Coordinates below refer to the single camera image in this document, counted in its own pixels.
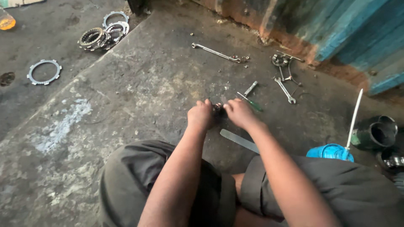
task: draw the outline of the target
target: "screwdriver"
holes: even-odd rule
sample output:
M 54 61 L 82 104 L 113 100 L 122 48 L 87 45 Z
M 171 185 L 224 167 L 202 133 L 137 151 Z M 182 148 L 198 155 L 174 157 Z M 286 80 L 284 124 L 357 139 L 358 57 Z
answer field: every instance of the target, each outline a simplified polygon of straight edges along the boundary
M 247 97 L 245 97 L 244 95 L 240 94 L 240 92 L 237 92 L 239 95 L 241 95 L 241 97 L 245 98 L 247 100 L 247 102 L 257 111 L 262 112 L 262 108 L 255 102 L 251 101 L 250 99 L 248 99 Z

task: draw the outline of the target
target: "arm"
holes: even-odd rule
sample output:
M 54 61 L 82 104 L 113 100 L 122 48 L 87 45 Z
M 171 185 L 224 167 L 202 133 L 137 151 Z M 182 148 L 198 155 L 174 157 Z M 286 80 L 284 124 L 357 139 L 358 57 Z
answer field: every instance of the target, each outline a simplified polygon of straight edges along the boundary
M 188 111 L 188 126 L 158 176 L 138 226 L 188 226 L 198 188 L 202 148 L 212 118 L 212 103 L 198 101 Z
M 240 99 L 224 106 L 233 123 L 246 130 L 256 143 L 276 201 L 290 226 L 340 226 L 324 198 L 292 158 L 271 135 L 268 127 Z

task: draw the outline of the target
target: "open-end wrench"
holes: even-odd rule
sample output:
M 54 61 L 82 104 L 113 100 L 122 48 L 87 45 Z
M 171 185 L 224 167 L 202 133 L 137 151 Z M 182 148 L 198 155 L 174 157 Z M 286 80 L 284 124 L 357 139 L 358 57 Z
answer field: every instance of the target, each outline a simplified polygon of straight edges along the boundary
M 207 47 L 205 47 L 205 46 L 202 46 L 202 45 L 199 45 L 199 44 L 196 44 L 196 43 L 192 43 L 191 46 L 192 46 L 193 48 L 201 48 L 201 49 L 203 49 L 203 50 L 206 50 L 206 51 L 211 52 L 211 53 L 213 53 L 213 54 L 219 55 L 219 56 L 221 56 L 221 57 L 223 57 L 223 58 L 226 58 L 226 59 L 228 59 L 228 60 L 231 60 L 231 61 L 233 61 L 233 62 L 237 62 L 237 63 L 241 63 L 241 62 L 242 62 L 240 58 L 232 58 L 232 57 L 226 56 L 226 55 L 224 55 L 224 54 L 222 54 L 222 53 L 216 52 L 216 51 L 214 51 L 214 50 L 212 50 L 212 49 L 209 49 L 209 48 L 207 48 Z
M 283 86 L 282 81 L 280 80 L 280 78 L 276 79 L 274 78 L 274 80 L 279 84 L 279 86 L 282 88 L 283 92 L 285 92 L 286 96 L 288 97 L 288 101 L 291 104 L 296 104 L 296 99 L 292 98 L 292 96 L 290 96 L 289 92 L 286 90 L 286 88 Z

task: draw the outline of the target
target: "forearm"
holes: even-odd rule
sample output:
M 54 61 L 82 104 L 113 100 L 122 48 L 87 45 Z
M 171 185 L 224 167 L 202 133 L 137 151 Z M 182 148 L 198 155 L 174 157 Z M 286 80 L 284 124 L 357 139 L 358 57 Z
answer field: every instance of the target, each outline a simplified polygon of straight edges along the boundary
M 271 189 L 288 224 L 339 226 L 314 184 L 273 138 L 267 126 L 257 123 L 247 131 L 260 151 Z
M 187 128 L 147 199 L 138 226 L 187 226 L 200 178 L 206 131 Z

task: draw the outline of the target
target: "gray pants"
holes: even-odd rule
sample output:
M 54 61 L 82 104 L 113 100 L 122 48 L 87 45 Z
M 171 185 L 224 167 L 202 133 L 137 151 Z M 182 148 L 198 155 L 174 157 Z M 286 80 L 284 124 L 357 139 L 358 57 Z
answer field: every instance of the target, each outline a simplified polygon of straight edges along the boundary
M 103 227 L 137 226 L 154 182 L 174 148 L 161 141 L 139 141 L 111 155 L 99 188 Z M 293 158 L 344 226 L 404 226 L 404 200 L 383 175 L 341 160 Z M 254 157 L 247 168 L 240 201 L 258 215 L 283 218 L 260 156 Z M 234 179 L 203 160 L 189 225 L 231 227 L 235 211 Z

